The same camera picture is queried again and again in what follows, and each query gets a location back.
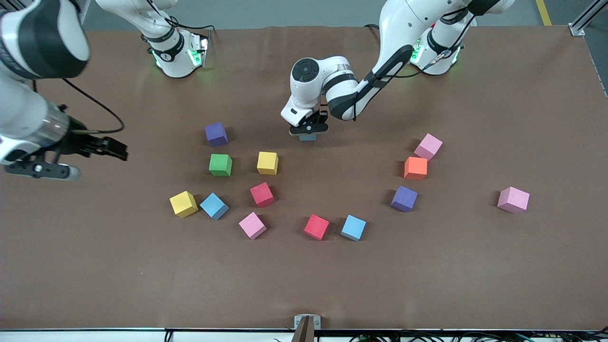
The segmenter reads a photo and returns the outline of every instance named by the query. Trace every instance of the red cube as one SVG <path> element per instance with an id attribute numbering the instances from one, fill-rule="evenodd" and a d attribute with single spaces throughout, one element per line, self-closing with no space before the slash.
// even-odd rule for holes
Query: red cube
<path id="1" fill-rule="evenodd" d="M 255 204 L 257 204 L 258 208 L 263 208 L 274 203 L 274 196 L 270 191 L 268 183 L 263 182 L 258 186 L 252 187 L 250 191 L 251 195 L 254 197 Z"/>
<path id="2" fill-rule="evenodd" d="M 329 225 L 329 221 L 324 220 L 317 215 L 312 215 L 306 224 L 306 228 L 304 228 L 304 232 L 321 241 Z"/>

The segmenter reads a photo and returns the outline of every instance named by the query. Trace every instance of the orange cube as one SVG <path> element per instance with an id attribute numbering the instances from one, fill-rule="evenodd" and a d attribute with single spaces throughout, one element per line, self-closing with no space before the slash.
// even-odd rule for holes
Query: orange cube
<path id="1" fill-rule="evenodd" d="M 426 158 L 409 157 L 406 160 L 406 172 L 403 177 L 410 180 L 423 180 L 427 174 L 427 162 Z"/>

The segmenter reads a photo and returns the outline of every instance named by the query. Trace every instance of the blue cube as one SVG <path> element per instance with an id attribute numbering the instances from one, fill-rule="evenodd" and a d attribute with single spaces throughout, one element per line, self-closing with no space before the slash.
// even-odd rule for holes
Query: blue cube
<path id="1" fill-rule="evenodd" d="M 316 134 L 301 135 L 300 141 L 317 141 L 317 135 Z"/>
<path id="2" fill-rule="evenodd" d="M 201 203 L 200 207 L 214 220 L 219 220 L 228 211 L 228 206 L 213 192 Z"/>
<path id="3" fill-rule="evenodd" d="M 212 147 L 228 144 L 226 130 L 221 122 L 205 127 L 205 133 L 207 134 L 207 141 L 209 141 Z"/>
<path id="4" fill-rule="evenodd" d="M 351 240 L 359 241 L 363 235 L 363 229 L 365 229 L 365 221 L 349 215 L 342 227 L 341 234 Z"/>
<path id="5" fill-rule="evenodd" d="M 390 206 L 403 212 L 410 212 L 414 208 L 416 197 L 418 197 L 417 192 L 400 186 L 399 189 L 397 189 L 397 193 L 393 197 Z"/>

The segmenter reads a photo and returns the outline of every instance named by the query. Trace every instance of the light blue cube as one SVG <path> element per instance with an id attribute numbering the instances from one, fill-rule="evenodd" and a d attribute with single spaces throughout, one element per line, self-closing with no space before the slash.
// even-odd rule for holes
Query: light blue cube
<path id="1" fill-rule="evenodd" d="M 228 206 L 213 192 L 201 203 L 200 207 L 214 220 L 219 220 L 228 211 Z"/>
<path id="2" fill-rule="evenodd" d="M 316 134 L 301 135 L 300 141 L 317 141 L 317 135 Z"/>
<path id="3" fill-rule="evenodd" d="M 346 222 L 344 223 L 341 234 L 351 240 L 359 241 L 361 239 L 361 235 L 363 235 L 364 228 L 365 221 L 349 215 L 346 218 Z"/>

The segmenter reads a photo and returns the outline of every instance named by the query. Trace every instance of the pink cube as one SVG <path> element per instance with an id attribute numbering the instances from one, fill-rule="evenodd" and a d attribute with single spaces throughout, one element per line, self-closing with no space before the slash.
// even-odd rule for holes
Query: pink cube
<path id="1" fill-rule="evenodd" d="M 260 221 L 260 218 L 258 215 L 255 215 L 254 212 L 244 218 L 243 221 L 240 221 L 239 225 L 245 231 L 245 234 L 252 240 L 260 236 L 260 234 L 266 230 L 264 223 Z"/>
<path id="2" fill-rule="evenodd" d="M 312 215 L 306 224 L 306 228 L 304 228 L 304 232 L 321 241 L 323 240 L 323 235 L 325 235 L 325 231 L 327 231 L 329 225 L 329 221 L 324 220 L 317 215 Z"/>
<path id="3" fill-rule="evenodd" d="M 254 197 L 255 204 L 257 204 L 258 208 L 263 208 L 274 203 L 274 196 L 270 191 L 268 183 L 263 182 L 258 186 L 252 187 L 250 191 L 251 195 Z"/>
<path id="4" fill-rule="evenodd" d="M 512 212 L 513 214 L 519 214 L 520 212 L 528 209 L 528 200 L 530 194 L 514 187 L 509 187 L 502 190 L 500 198 L 498 199 L 498 208 Z"/>
<path id="5" fill-rule="evenodd" d="M 441 140 L 427 134 L 414 151 L 414 154 L 420 158 L 430 160 L 437 154 L 437 151 L 439 151 L 442 144 L 443 142 Z"/>

